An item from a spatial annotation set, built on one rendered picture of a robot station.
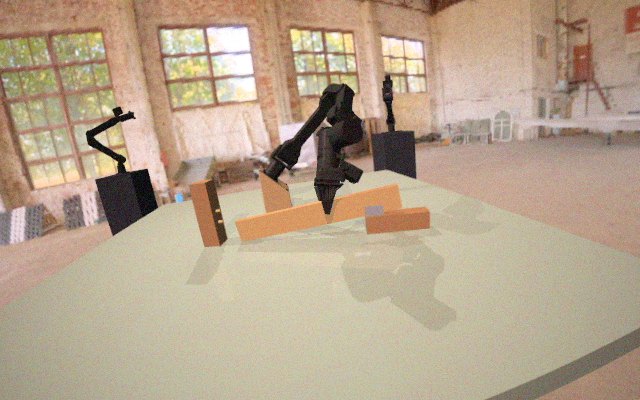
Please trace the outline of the long wooden rail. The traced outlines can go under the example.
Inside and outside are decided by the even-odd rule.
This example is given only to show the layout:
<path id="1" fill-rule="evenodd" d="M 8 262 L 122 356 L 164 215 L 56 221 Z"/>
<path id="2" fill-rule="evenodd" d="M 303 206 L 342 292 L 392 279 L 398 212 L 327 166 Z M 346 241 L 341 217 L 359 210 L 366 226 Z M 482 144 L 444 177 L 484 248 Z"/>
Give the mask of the long wooden rail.
<path id="1" fill-rule="evenodd" d="M 397 183 L 335 197 L 330 214 L 325 214 L 318 201 L 240 219 L 235 224 L 243 242 L 364 217 L 365 207 L 378 205 L 383 205 L 383 212 L 402 208 Z"/>

